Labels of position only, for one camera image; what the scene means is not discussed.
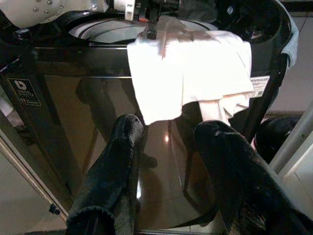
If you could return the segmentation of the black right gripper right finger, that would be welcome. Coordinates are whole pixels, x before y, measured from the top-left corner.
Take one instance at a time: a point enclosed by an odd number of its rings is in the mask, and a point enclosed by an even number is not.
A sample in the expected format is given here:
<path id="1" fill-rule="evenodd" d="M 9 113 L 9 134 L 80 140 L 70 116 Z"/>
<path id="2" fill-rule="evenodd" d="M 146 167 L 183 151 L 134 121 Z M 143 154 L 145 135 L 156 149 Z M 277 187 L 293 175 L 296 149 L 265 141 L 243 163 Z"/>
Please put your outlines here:
<path id="1" fill-rule="evenodd" d="M 230 235 L 310 235 L 313 222 L 250 143 L 221 121 L 204 121 L 194 142 Z"/>

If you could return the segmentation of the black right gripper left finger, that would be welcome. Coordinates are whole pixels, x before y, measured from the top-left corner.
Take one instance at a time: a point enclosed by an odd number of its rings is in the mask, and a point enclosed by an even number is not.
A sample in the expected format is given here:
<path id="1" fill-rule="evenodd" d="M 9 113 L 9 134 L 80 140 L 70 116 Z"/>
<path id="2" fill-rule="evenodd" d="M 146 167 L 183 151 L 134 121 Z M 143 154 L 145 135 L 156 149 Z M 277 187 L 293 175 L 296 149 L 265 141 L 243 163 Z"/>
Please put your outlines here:
<path id="1" fill-rule="evenodd" d="M 67 235 L 132 235 L 143 125 L 120 116 L 109 142 L 88 170 L 69 212 Z"/>

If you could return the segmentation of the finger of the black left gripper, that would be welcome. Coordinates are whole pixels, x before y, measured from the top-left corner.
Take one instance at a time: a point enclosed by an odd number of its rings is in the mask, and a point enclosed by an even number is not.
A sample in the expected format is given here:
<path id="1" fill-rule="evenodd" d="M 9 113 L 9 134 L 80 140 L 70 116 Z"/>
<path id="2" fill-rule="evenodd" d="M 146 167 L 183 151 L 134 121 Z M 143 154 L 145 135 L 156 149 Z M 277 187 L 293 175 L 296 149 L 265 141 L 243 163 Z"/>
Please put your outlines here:
<path id="1" fill-rule="evenodd" d="M 160 10 L 159 9 L 148 9 L 146 13 L 146 18 L 148 21 L 147 29 L 147 39 L 155 40 L 157 37 L 157 23 L 159 19 Z"/>
<path id="2" fill-rule="evenodd" d="M 215 0 L 181 0 L 179 18 L 212 23 L 218 17 Z"/>

